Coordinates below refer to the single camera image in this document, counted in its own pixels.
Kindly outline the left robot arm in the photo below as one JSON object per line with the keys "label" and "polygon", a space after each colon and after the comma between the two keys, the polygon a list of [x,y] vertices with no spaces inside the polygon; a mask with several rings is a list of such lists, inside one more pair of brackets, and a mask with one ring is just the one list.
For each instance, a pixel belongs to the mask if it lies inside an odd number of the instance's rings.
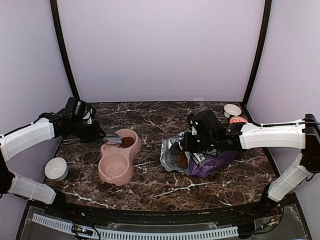
{"label": "left robot arm", "polygon": [[0,195],[11,194],[51,205],[58,217],[67,218],[71,208],[62,199],[55,199],[57,192],[52,187],[9,170],[7,163],[37,145],[60,137],[76,137],[90,143],[105,136],[97,120],[73,119],[57,113],[43,113],[32,123],[1,134]]}

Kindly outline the silver metal scoop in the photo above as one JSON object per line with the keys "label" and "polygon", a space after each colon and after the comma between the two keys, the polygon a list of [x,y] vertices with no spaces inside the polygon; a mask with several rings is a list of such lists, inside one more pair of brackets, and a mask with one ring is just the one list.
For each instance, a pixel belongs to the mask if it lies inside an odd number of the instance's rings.
{"label": "silver metal scoop", "polygon": [[122,139],[115,132],[107,132],[105,134],[105,137],[103,138],[103,140],[106,144],[110,144],[110,145],[121,145],[122,144]]}

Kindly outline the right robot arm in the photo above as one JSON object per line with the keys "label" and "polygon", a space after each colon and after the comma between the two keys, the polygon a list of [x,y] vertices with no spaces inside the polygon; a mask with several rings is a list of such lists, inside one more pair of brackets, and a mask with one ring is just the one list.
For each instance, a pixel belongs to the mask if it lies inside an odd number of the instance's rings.
{"label": "right robot arm", "polygon": [[313,114],[292,122],[231,123],[223,126],[214,113],[200,112],[189,119],[195,133],[186,132],[180,143],[184,151],[240,151],[255,148],[299,149],[294,162],[266,189],[255,213],[266,217],[289,192],[320,172],[320,123]]}

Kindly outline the purple white pet food bag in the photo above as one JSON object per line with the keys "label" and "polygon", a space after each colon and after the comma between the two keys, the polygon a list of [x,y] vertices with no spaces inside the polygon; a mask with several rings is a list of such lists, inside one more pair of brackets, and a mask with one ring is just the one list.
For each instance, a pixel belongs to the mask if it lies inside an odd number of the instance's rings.
{"label": "purple white pet food bag", "polygon": [[181,132],[161,141],[160,163],[168,172],[177,171],[188,176],[206,178],[230,165],[239,154],[237,151],[219,152],[216,149],[204,153],[183,151],[181,141],[184,135]]}

